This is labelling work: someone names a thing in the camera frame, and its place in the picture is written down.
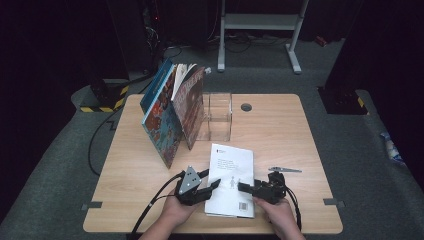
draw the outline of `wooden table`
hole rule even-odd
[[[131,95],[106,158],[93,202],[100,208],[88,210],[87,232],[131,232],[137,219],[163,184],[188,165],[200,172],[209,168],[212,142],[197,141],[189,151],[181,142],[171,169],[167,169],[141,126],[142,95]],[[284,173],[286,185],[296,194],[302,214],[303,233],[337,234],[343,229],[302,104],[293,94],[233,94],[231,140],[219,144],[251,149],[255,157],[255,178],[268,181],[268,168],[301,169]],[[243,111],[243,103],[252,105]],[[175,187],[171,183],[163,194]],[[164,200],[157,201],[142,222],[144,232],[159,216]],[[255,219],[206,216],[204,204],[176,233],[273,233],[260,207]]]

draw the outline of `upright book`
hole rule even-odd
[[[239,182],[254,184],[253,151],[212,144],[208,185],[218,179],[219,187],[205,203],[206,214],[254,218],[252,195],[237,188]]]
[[[140,102],[142,125],[170,168],[183,136],[191,149],[203,121],[204,67],[167,59]]]

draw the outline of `forearm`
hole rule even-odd
[[[166,219],[159,218],[143,233],[139,240],[166,240],[174,228],[175,226],[167,222]]]

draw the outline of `white book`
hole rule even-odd
[[[206,214],[254,218],[252,195],[237,188],[238,182],[254,185],[253,151],[213,143],[208,186],[218,179],[219,187],[205,203]]]

